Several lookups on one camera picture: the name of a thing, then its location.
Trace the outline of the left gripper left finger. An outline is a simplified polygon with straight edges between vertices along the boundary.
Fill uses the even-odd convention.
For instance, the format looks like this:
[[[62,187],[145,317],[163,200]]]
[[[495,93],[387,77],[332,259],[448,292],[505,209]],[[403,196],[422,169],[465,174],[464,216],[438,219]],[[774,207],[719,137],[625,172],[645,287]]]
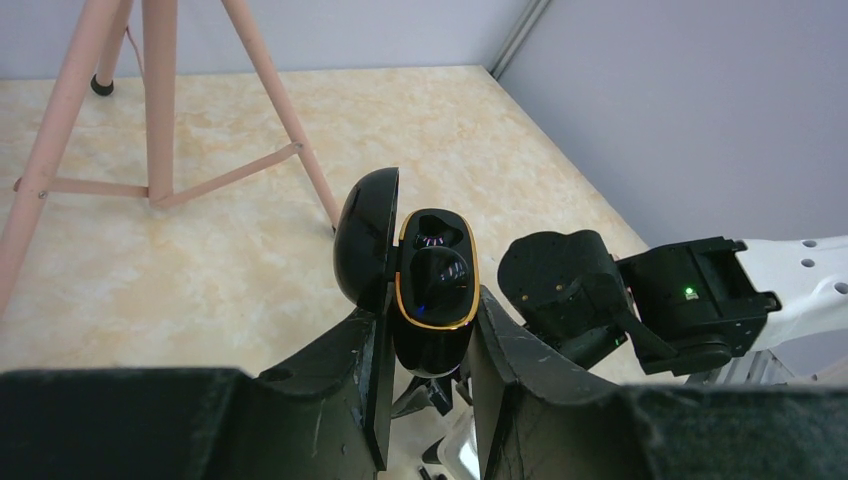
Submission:
[[[5,479],[373,479],[394,354],[362,309],[250,376],[237,368],[1,376]]]

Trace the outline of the black earbud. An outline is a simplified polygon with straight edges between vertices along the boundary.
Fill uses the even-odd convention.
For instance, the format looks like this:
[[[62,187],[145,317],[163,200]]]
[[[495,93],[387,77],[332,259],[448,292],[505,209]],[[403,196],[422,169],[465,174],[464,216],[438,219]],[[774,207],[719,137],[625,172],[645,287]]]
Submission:
[[[461,255],[447,247],[424,247],[413,255],[409,273],[413,318],[439,327],[459,320],[471,284]]]

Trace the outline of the black earbud charging case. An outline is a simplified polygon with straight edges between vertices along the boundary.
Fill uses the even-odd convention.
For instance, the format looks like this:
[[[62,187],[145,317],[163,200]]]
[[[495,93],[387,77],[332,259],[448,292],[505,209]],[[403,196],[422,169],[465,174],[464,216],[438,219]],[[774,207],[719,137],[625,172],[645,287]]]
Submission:
[[[386,318],[401,365],[423,378],[447,376],[467,351],[481,296],[469,223],[441,208],[397,219],[400,173],[358,180],[343,205],[334,273],[357,307]]]

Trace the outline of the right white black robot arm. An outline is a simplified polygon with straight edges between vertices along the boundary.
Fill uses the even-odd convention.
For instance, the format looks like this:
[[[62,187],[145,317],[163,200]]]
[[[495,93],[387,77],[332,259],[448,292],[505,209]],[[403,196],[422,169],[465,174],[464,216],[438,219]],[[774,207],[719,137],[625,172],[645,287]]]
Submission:
[[[500,290],[545,344],[591,368],[631,342],[648,375],[701,376],[847,326],[847,240],[722,236],[615,259],[593,230],[513,241]]]

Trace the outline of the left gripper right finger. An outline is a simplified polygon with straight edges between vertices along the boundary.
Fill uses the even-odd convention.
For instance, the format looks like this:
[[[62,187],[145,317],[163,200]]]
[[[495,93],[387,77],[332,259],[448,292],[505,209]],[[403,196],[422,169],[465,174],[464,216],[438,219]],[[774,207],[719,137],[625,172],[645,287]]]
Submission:
[[[843,479],[837,386],[617,385],[519,326],[489,292],[468,349],[485,479]]]

